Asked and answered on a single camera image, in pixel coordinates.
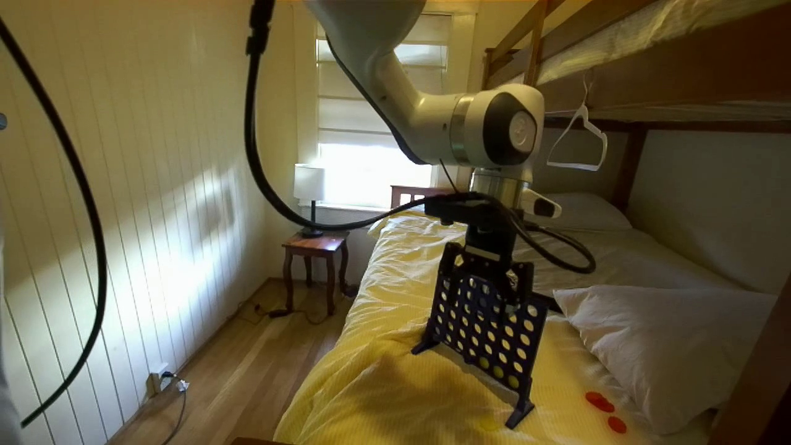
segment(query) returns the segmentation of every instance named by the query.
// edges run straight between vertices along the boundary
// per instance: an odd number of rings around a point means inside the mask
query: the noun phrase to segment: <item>power outlet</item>
[[[175,381],[175,374],[168,369],[168,362],[150,369],[145,377],[145,398],[150,401],[161,396],[174,385],[174,381]]]

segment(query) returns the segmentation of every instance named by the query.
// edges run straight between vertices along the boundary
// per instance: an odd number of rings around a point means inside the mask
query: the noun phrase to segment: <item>lamp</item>
[[[323,168],[312,163],[294,163],[294,198],[312,203],[312,222],[317,222],[317,199],[323,198]],[[302,238],[321,238],[321,230],[302,226]]]

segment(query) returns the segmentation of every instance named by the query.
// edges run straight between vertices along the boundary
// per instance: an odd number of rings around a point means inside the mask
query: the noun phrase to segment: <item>wooden wall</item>
[[[106,442],[139,411],[148,369],[181,369],[265,281],[270,209],[242,156],[247,6],[0,0],[80,147],[108,245],[97,351],[27,442]],[[270,74],[263,94],[289,94],[287,71]],[[27,416],[82,351],[97,264],[74,178],[4,47],[0,111],[2,353]],[[274,129],[263,123],[263,144],[291,139]]]

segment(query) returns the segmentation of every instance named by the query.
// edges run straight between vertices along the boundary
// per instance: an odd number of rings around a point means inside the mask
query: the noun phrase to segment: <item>bed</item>
[[[563,309],[546,317],[530,392],[537,408],[517,427],[504,424],[511,390],[447,345],[411,353],[441,252],[464,224],[409,213],[370,226],[375,249],[343,334],[302,383],[276,440],[708,442],[774,297],[674,255],[599,194],[554,198],[563,213],[548,224],[580,239],[599,267],[574,273],[515,247],[517,262],[537,267],[533,288]]]
[[[788,22],[787,0],[541,0],[488,50],[484,86],[537,83],[548,116],[788,129]]]

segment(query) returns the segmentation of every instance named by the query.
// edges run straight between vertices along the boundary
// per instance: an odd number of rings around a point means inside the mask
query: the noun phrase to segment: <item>lampshade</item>
[[[323,198],[323,168],[312,163],[294,163],[294,198],[312,203]]]

